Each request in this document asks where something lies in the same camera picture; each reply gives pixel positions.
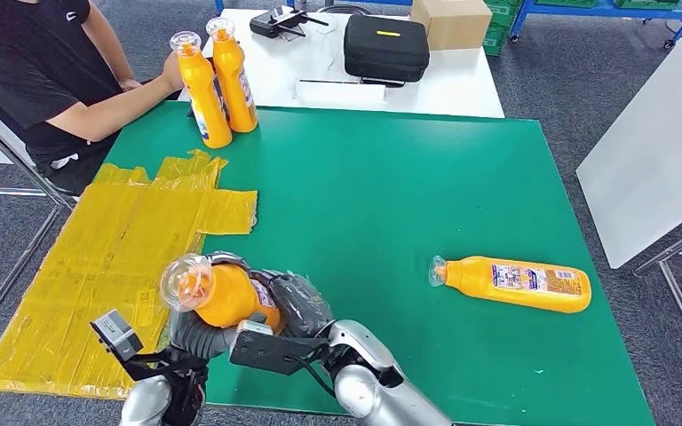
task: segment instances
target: person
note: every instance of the person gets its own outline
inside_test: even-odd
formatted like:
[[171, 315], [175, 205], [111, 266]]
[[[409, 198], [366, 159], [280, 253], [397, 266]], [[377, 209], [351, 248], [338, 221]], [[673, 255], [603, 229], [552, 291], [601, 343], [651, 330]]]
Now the person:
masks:
[[0, 0], [0, 119], [60, 188], [80, 194], [119, 130], [182, 87], [173, 53], [138, 83], [91, 0]]

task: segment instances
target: white panel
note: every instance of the white panel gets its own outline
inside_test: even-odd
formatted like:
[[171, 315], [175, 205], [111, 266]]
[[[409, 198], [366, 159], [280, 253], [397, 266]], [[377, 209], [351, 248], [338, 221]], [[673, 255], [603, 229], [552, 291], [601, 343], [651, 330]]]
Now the white panel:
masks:
[[576, 175], [613, 268], [682, 223], [682, 39]]

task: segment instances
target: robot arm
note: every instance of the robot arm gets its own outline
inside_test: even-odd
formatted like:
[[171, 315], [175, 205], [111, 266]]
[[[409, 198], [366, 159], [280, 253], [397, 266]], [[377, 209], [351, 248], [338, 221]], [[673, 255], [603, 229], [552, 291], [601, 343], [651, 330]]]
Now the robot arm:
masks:
[[[297, 355], [302, 351], [304, 357]], [[309, 341], [261, 335], [244, 327], [237, 332], [229, 360], [285, 375], [306, 368], [344, 410], [368, 426], [453, 424], [409, 381], [388, 348], [357, 321], [332, 322]], [[314, 361], [328, 372], [332, 386], [312, 370]]]
[[[175, 313], [171, 344], [161, 352], [138, 355], [139, 339], [116, 310], [91, 323], [107, 351], [136, 381], [124, 402], [120, 426], [195, 425], [204, 405], [208, 360], [224, 351], [236, 365], [283, 375], [306, 369], [341, 407], [368, 426], [453, 424], [409, 381], [372, 332], [353, 320], [333, 321], [329, 309], [318, 304], [312, 309], [303, 304], [307, 296], [319, 296], [309, 281], [273, 271], [254, 276], [271, 289], [282, 312], [293, 313], [286, 319], [291, 337], [273, 335], [256, 318], [238, 327], [216, 328], [195, 312]], [[299, 302], [284, 297], [302, 293]], [[313, 370], [315, 361], [328, 373], [330, 385]]]

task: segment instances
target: black zippered case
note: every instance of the black zippered case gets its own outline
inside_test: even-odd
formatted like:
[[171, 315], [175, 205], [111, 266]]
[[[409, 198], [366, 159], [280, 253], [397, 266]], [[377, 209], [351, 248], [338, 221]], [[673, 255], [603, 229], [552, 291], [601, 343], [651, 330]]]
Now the black zippered case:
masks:
[[344, 56], [349, 75], [393, 82], [418, 82], [430, 64], [422, 24], [365, 15], [349, 17]]

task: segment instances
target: bottle label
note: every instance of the bottle label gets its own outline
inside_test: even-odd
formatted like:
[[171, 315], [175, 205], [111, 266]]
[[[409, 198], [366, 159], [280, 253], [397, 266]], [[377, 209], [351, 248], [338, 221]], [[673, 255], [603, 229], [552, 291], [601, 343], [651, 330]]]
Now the bottle label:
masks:
[[218, 82], [218, 74], [216, 74], [216, 76], [213, 77], [213, 89], [216, 91], [216, 96], [218, 97], [218, 104], [221, 107], [221, 111], [224, 112], [224, 117], [228, 122], [228, 109], [226, 108], [226, 100], [224, 99], [223, 94], [221, 93], [221, 85]]
[[244, 101], [247, 102], [247, 107], [251, 107], [255, 101], [252, 99], [250, 83], [247, 82], [247, 75], [244, 73], [244, 69], [239, 73], [239, 83], [242, 85], [242, 91], [244, 92]]
[[252, 287], [255, 288], [255, 293], [258, 294], [260, 304], [262, 304], [266, 308], [274, 308], [275, 302], [273, 301], [273, 298], [270, 296], [270, 293], [268, 293], [268, 289], [266, 288], [266, 286], [260, 284], [259, 281], [257, 280], [250, 280], [250, 282], [252, 283]]
[[493, 264], [493, 286], [563, 295], [582, 294], [582, 281], [575, 272], [522, 268], [512, 264]]
[[202, 110], [197, 101], [192, 97], [192, 93], [189, 93], [189, 99], [192, 103], [192, 113], [194, 114], [194, 120], [197, 122], [197, 129], [200, 131], [200, 136], [203, 140], [209, 140], [210, 135], [208, 134], [208, 126], [205, 125], [205, 116], [202, 115]]

